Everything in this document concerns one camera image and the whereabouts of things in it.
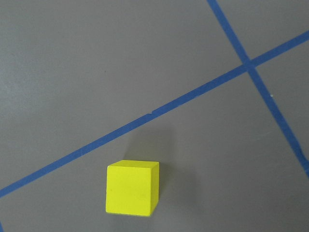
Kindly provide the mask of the yellow block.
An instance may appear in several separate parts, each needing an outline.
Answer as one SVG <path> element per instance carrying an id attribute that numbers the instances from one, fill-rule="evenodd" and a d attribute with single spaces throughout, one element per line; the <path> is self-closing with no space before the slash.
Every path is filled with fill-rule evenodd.
<path id="1" fill-rule="evenodd" d="M 106 212 L 149 217 L 159 200 L 160 164 L 121 160 L 107 167 Z"/>

